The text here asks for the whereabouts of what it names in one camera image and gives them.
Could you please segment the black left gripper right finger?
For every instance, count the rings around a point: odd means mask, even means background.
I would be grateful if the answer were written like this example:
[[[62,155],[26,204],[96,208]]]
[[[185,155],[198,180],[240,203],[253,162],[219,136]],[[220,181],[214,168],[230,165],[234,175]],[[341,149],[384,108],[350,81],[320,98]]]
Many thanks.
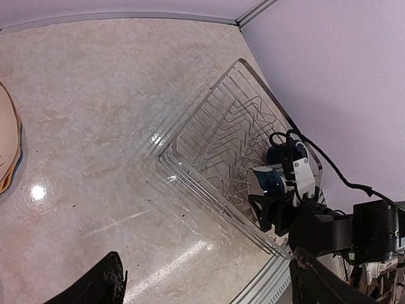
[[[303,248],[294,250],[289,269],[293,304],[377,302],[342,281]]]

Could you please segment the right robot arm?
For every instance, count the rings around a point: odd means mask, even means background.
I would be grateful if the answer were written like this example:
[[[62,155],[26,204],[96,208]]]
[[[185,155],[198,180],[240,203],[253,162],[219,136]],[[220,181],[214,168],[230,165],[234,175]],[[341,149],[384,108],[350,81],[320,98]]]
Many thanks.
[[[314,257],[338,253],[351,265],[386,262],[404,246],[404,203],[384,200],[360,203],[351,214],[313,199],[294,206],[293,192],[277,197],[250,194],[251,208],[263,232],[287,236],[292,251]]]

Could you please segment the teal and white bowl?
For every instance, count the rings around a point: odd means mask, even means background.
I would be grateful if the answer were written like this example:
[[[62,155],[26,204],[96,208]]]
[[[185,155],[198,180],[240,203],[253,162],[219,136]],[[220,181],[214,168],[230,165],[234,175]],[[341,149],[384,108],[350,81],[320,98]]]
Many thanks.
[[[257,166],[252,168],[264,196],[276,198],[292,189],[291,183],[282,173],[281,165]]]

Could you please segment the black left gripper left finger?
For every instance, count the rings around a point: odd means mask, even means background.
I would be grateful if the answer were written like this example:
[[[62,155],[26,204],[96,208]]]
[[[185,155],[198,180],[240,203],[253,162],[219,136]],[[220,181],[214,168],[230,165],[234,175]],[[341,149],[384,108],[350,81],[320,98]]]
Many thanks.
[[[116,251],[109,252],[69,288],[47,301],[52,303],[124,302],[127,271]]]

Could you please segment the cream bird pattern plate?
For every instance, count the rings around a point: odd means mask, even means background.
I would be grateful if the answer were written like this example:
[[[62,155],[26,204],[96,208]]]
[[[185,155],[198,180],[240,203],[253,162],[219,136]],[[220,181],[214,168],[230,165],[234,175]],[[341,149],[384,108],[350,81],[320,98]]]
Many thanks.
[[[1,193],[9,187],[19,147],[19,124],[12,99],[1,84]]]

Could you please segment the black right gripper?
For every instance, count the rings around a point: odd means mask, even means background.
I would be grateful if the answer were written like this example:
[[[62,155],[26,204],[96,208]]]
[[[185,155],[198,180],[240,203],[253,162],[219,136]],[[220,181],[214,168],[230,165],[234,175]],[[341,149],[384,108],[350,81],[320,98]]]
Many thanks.
[[[290,226],[298,217],[297,207],[293,205],[294,195],[294,191],[277,197],[248,195],[261,231],[267,232],[274,227],[277,236],[284,236],[289,232]]]

